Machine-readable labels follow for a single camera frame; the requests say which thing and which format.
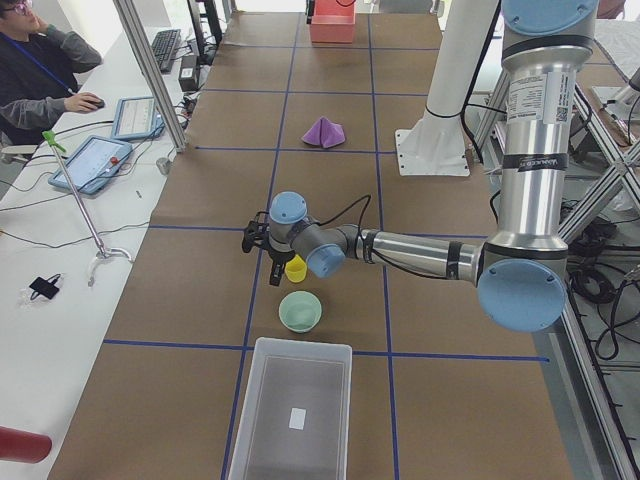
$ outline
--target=green clip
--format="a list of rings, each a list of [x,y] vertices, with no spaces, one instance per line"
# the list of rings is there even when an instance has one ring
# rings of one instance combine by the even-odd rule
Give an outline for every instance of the green clip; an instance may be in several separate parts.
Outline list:
[[[46,132],[42,132],[42,136],[47,141],[51,148],[56,147],[63,152],[66,152],[64,147],[56,142],[56,134],[53,130],[47,130]]]

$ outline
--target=hand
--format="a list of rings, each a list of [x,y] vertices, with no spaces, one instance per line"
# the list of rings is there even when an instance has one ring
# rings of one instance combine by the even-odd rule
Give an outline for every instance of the hand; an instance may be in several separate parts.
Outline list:
[[[67,112],[89,113],[98,109],[96,103],[100,98],[93,93],[81,92],[64,99],[64,108]]]
[[[47,33],[47,27],[49,24],[42,20],[38,15],[36,15],[36,19],[38,20],[38,33]]]

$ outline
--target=glasses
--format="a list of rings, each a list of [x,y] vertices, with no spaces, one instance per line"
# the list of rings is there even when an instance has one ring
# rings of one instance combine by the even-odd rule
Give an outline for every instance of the glasses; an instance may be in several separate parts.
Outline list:
[[[31,8],[33,7],[33,0],[22,0],[18,3],[16,3],[13,7],[11,8],[3,8],[2,11],[3,12],[10,12],[10,11],[14,11],[16,12],[18,15],[27,15],[29,13],[29,10],[31,10]]]

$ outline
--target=red cylinder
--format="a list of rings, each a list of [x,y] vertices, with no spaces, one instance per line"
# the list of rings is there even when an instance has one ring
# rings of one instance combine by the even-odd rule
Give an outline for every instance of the red cylinder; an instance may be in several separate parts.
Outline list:
[[[0,427],[0,460],[38,463],[51,451],[51,439],[46,435]]]

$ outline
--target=tablet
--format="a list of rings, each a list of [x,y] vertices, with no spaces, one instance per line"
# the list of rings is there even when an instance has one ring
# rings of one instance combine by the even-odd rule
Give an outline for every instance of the tablet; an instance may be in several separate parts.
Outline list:
[[[132,151],[130,143],[92,135],[71,154],[65,165],[76,188],[92,195],[113,178]],[[70,190],[61,169],[49,178],[49,184]]]
[[[111,138],[125,141],[155,138],[163,129],[164,122],[153,97],[118,100]]]

